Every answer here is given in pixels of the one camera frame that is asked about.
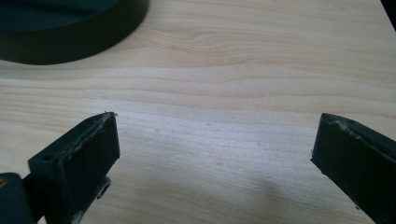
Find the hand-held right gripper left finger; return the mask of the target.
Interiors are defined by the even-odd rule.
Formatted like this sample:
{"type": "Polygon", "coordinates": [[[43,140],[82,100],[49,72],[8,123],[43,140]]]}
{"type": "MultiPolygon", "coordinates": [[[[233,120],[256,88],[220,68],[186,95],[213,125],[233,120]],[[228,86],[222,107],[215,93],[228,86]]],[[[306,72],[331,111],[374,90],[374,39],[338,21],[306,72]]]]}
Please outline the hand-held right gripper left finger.
{"type": "Polygon", "coordinates": [[[107,173],[120,157],[116,114],[105,112],[77,126],[29,159],[28,199],[33,218],[79,224],[110,186],[107,173]]]}

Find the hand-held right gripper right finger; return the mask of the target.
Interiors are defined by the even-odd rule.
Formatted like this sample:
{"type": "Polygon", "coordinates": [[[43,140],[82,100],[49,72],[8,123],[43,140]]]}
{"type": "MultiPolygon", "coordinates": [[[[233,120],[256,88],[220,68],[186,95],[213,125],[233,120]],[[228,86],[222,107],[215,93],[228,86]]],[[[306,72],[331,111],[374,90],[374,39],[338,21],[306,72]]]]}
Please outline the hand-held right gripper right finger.
{"type": "Polygon", "coordinates": [[[396,141],[324,113],[311,161],[375,224],[396,224],[396,141]]]}

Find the black key rack with tray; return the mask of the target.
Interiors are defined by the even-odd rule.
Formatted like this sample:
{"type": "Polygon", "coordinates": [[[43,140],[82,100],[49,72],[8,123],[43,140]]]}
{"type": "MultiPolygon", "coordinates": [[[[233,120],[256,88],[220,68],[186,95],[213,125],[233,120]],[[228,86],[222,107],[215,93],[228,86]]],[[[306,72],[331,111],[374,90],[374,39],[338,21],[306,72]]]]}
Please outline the black key rack with tray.
{"type": "Polygon", "coordinates": [[[145,18],[149,0],[0,0],[0,60],[57,64],[109,49],[145,18]]]}

